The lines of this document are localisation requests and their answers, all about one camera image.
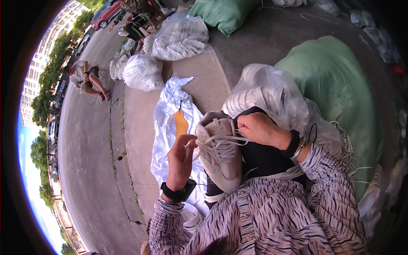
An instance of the hand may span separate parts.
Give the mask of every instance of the hand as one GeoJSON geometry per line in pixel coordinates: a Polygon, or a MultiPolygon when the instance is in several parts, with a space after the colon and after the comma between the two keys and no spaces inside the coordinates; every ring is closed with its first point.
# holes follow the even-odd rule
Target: hand
{"type": "Polygon", "coordinates": [[[251,113],[238,117],[238,129],[249,140],[258,144],[269,145],[286,150],[292,134],[289,130],[282,129],[273,123],[272,119],[264,113],[251,113]]]}
{"type": "Polygon", "coordinates": [[[84,73],[84,81],[88,82],[89,81],[89,76],[87,73],[84,73]]]}
{"type": "Polygon", "coordinates": [[[193,167],[193,151],[197,147],[195,135],[180,135],[167,153],[169,177],[166,186],[173,191],[183,190],[193,167]]]}

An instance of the person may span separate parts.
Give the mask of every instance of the person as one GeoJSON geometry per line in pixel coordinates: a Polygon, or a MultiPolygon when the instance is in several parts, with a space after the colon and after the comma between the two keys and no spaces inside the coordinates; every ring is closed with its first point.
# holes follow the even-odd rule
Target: person
{"type": "Polygon", "coordinates": [[[79,60],[73,65],[66,65],[63,71],[67,73],[69,81],[80,94],[97,95],[100,101],[109,100],[109,92],[103,87],[99,79],[99,67],[96,65],[90,69],[88,68],[88,61],[79,60]],[[101,91],[94,90],[94,85],[101,91]]]}
{"type": "MultiPolygon", "coordinates": [[[[206,115],[202,120],[217,114],[206,115]]],[[[174,202],[163,189],[154,205],[149,229],[153,255],[365,252],[364,226],[359,218],[350,178],[338,160],[325,149],[296,137],[296,132],[278,127],[257,107],[244,111],[234,120],[221,116],[202,125],[208,131],[204,136],[196,129],[197,136],[181,135],[174,142],[167,154],[169,175],[165,186],[177,194],[185,190],[191,174],[193,151],[200,149],[201,156],[203,151],[208,152],[210,156],[204,154],[203,157],[213,166],[218,166],[215,171],[222,172],[215,176],[211,166],[203,164],[209,179],[206,197],[218,194],[220,198],[207,204],[211,207],[210,214],[191,236],[183,231],[183,204],[174,202]],[[245,164],[248,162],[257,164],[258,168],[249,173],[251,179],[238,184],[232,191],[224,192],[217,184],[222,184],[221,187],[227,190],[234,176],[231,175],[233,171],[225,175],[225,170],[239,165],[231,165],[231,160],[241,160],[240,154],[232,149],[235,144],[231,140],[225,142],[227,137],[239,137],[234,135],[234,129],[251,141],[247,144],[240,142],[239,148],[245,160],[242,162],[242,174],[247,171],[245,164]],[[226,130],[228,134],[223,136],[224,133],[220,132],[226,130]],[[310,207],[306,205],[302,179],[281,180],[272,175],[292,166],[288,158],[283,162],[281,159],[291,150],[294,152],[292,159],[299,162],[307,178],[314,182],[310,207]],[[210,176],[219,179],[211,180],[210,176]]]]}
{"type": "MultiPolygon", "coordinates": [[[[116,19],[113,21],[113,24],[109,27],[109,31],[112,31],[114,26],[119,23],[126,13],[129,13],[129,16],[125,20],[125,31],[129,33],[128,37],[134,40],[138,40],[138,36],[134,35],[135,32],[132,29],[132,24],[129,24],[132,21],[132,18],[135,18],[140,13],[154,13],[154,8],[149,3],[148,0],[116,0],[120,1],[120,12],[116,19]]],[[[144,38],[138,40],[136,51],[140,51],[144,44],[144,38]]]]}

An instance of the building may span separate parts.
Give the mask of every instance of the building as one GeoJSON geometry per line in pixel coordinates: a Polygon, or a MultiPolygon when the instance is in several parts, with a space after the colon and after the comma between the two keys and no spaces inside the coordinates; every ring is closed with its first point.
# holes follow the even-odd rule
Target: building
{"type": "Polygon", "coordinates": [[[70,0],[65,8],[60,11],[42,37],[27,72],[21,95],[20,114],[23,126],[37,127],[33,122],[31,102],[40,91],[38,79],[49,61],[48,55],[54,47],[55,40],[64,32],[68,33],[71,31],[75,20],[83,11],[89,11],[89,9],[84,6],[84,3],[70,0]]]}

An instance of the parked car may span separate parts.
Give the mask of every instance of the parked car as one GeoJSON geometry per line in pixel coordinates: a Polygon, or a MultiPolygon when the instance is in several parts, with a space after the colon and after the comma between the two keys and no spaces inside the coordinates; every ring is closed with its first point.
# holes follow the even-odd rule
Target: parked car
{"type": "Polygon", "coordinates": [[[51,140],[52,144],[55,144],[57,142],[58,128],[59,128],[59,124],[58,124],[58,122],[56,120],[52,120],[48,124],[48,139],[51,140]]]}
{"type": "Polygon", "coordinates": [[[112,0],[106,2],[104,6],[92,18],[92,28],[95,31],[108,26],[108,23],[120,12],[120,1],[112,3],[112,0]]]}
{"type": "Polygon", "coordinates": [[[81,55],[82,50],[84,49],[85,45],[88,43],[90,37],[91,37],[90,35],[85,35],[84,38],[82,38],[77,48],[77,53],[75,54],[76,57],[79,57],[79,55],[81,55]]]}

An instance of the shoe tongue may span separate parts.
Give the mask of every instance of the shoe tongue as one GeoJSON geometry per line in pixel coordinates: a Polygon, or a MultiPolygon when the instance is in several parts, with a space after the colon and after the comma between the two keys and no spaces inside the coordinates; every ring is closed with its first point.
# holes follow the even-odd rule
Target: shoe tongue
{"type": "Polygon", "coordinates": [[[210,136],[218,135],[228,132],[228,135],[232,135],[231,124],[228,119],[213,119],[213,121],[205,126],[210,136]]]}

